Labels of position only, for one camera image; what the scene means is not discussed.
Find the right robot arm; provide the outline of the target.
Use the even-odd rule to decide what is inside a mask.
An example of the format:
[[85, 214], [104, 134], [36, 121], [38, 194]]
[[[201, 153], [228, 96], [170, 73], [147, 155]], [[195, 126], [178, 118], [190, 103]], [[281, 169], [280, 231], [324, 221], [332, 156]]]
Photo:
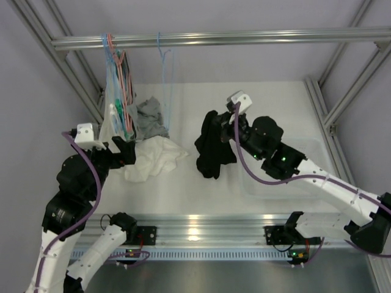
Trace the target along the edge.
[[390, 194], [376, 195], [349, 184], [316, 165], [304, 153], [282, 142], [283, 130], [270, 117], [258, 117], [249, 125], [245, 115], [226, 112], [212, 119], [222, 142], [233, 139], [238, 156], [247, 151], [261, 160], [261, 169], [272, 178], [257, 177], [269, 185], [299, 184], [336, 209], [335, 213], [293, 212], [284, 225], [290, 242], [303, 238], [329, 237], [347, 241], [368, 254], [382, 256], [390, 233]]

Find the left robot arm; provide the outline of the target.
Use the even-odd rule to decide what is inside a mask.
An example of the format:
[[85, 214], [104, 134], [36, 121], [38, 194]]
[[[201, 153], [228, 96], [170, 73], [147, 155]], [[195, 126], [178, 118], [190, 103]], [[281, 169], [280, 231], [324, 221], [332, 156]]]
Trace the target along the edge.
[[75, 264], [69, 265], [71, 253], [97, 209], [103, 184], [109, 171], [136, 161], [135, 143], [121, 137], [112, 138], [119, 152], [113, 153], [107, 143], [87, 146], [76, 143], [76, 135], [62, 135], [76, 151], [68, 157], [57, 174], [59, 190], [48, 202], [42, 222], [42, 240], [35, 271], [28, 292], [84, 292], [97, 270], [122, 244], [133, 243], [138, 236], [134, 217], [119, 212], [98, 240]]

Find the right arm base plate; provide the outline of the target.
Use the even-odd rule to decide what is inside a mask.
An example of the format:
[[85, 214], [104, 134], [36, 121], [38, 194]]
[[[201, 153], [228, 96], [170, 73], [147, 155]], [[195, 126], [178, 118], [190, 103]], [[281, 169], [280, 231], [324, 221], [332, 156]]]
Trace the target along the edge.
[[268, 245], [299, 245], [303, 244], [302, 236], [292, 228], [283, 225], [264, 227], [265, 239]]

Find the black tank top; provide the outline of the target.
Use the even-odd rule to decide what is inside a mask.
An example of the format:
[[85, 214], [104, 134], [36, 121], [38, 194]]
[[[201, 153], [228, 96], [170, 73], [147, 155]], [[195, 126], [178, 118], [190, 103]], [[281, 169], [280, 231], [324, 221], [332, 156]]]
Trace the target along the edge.
[[237, 163], [231, 145], [221, 140], [221, 126], [214, 121], [217, 117], [218, 112], [215, 110], [211, 110], [206, 114], [202, 123], [201, 134], [194, 142], [199, 152], [196, 167], [207, 179], [218, 179], [221, 165]]

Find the light blue wire hanger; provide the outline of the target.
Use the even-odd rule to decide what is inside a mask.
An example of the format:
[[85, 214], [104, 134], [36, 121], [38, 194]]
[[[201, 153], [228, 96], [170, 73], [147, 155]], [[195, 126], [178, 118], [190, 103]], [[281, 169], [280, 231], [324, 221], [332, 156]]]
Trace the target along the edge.
[[161, 85], [163, 91], [163, 124], [167, 132], [170, 129], [172, 99], [174, 97], [175, 49], [162, 49], [162, 34], [156, 36], [157, 48], [161, 59]]

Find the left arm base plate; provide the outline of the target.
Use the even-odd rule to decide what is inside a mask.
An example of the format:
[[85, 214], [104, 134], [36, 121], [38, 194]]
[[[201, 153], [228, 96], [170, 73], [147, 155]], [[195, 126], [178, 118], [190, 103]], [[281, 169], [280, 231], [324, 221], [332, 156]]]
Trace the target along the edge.
[[124, 245], [154, 246], [156, 245], [156, 226], [137, 226], [126, 233]]

